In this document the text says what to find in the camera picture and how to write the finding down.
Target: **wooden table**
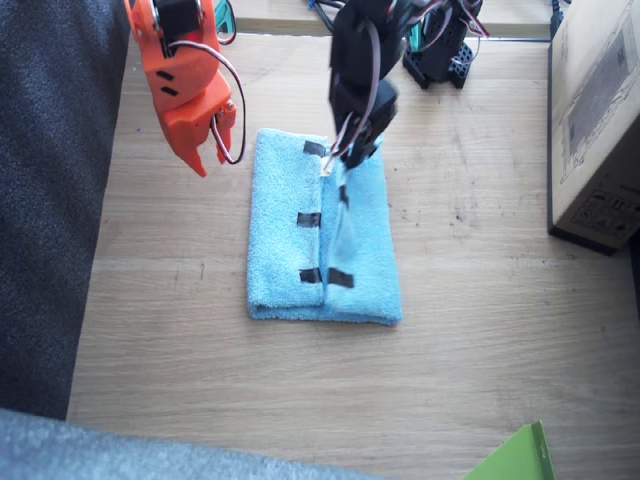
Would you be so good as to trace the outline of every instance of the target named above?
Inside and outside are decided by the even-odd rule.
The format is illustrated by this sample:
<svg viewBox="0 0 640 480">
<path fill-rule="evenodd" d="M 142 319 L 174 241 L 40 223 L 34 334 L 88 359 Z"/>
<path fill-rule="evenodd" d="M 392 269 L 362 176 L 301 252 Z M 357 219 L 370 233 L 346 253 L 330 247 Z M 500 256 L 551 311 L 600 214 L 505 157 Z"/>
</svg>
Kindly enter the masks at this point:
<svg viewBox="0 0 640 480">
<path fill-rule="evenodd" d="M 308 5 L 308 0 L 235 0 L 233 4 L 241 32 L 328 35 Z M 551 13 L 549 0 L 485 0 L 480 20 L 496 37 L 549 38 Z"/>
<path fill-rule="evenodd" d="M 262 127 L 333 136 L 329 43 L 241 35 L 225 50 L 250 152 Z M 165 144 L 139 62 L 132 47 L 70 421 L 422 479 L 461 478 L 542 420 L 558 478 L 638 471 L 628 254 L 546 233 L 545 45 L 487 43 L 462 91 L 392 72 L 396 329 L 248 318 L 252 154 L 221 167 L 210 142 L 197 177 Z"/>
</svg>

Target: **folded towel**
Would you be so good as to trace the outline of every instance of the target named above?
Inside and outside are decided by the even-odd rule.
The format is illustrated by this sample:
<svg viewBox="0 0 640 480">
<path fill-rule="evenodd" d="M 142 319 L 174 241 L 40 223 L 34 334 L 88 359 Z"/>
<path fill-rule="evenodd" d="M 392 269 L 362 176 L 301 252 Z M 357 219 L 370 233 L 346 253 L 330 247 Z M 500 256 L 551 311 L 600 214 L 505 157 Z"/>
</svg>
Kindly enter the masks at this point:
<svg viewBox="0 0 640 480">
<path fill-rule="evenodd" d="M 249 238 L 252 318 L 395 325 L 402 300 L 380 150 L 322 177 L 326 138 L 261 130 Z"/>
</svg>

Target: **green paper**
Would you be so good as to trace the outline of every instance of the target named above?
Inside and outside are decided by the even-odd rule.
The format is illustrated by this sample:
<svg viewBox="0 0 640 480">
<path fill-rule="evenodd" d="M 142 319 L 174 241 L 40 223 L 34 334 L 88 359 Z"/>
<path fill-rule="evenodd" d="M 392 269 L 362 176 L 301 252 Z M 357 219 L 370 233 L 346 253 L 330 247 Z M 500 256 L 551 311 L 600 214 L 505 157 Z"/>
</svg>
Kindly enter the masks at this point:
<svg viewBox="0 0 640 480">
<path fill-rule="evenodd" d="M 522 427 L 465 480 L 556 480 L 542 423 Z"/>
</svg>

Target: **microfiber cloth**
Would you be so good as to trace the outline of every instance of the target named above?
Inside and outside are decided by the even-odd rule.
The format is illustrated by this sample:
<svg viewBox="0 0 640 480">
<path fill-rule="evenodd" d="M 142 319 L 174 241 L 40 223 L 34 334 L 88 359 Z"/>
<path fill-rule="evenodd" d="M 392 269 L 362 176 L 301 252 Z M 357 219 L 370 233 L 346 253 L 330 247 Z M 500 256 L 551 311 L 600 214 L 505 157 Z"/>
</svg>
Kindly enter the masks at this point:
<svg viewBox="0 0 640 480">
<path fill-rule="evenodd" d="M 256 320 L 396 325 L 402 300 L 380 149 L 321 176 L 326 138 L 258 133 L 249 238 Z"/>
</svg>

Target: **gray fabric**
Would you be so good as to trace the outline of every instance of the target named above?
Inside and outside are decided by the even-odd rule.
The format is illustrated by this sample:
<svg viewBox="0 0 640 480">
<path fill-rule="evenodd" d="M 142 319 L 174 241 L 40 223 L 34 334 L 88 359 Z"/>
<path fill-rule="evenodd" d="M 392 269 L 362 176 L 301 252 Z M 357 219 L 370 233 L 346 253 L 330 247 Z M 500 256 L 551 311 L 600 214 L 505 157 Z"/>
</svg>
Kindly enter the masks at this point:
<svg viewBox="0 0 640 480">
<path fill-rule="evenodd" d="M 0 406 L 66 416 L 128 33 L 122 0 L 0 7 Z"/>
<path fill-rule="evenodd" d="M 0 472 L 3 480 L 373 479 L 335 468 L 119 437 L 5 410 L 0 410 Z"/>
</svg>

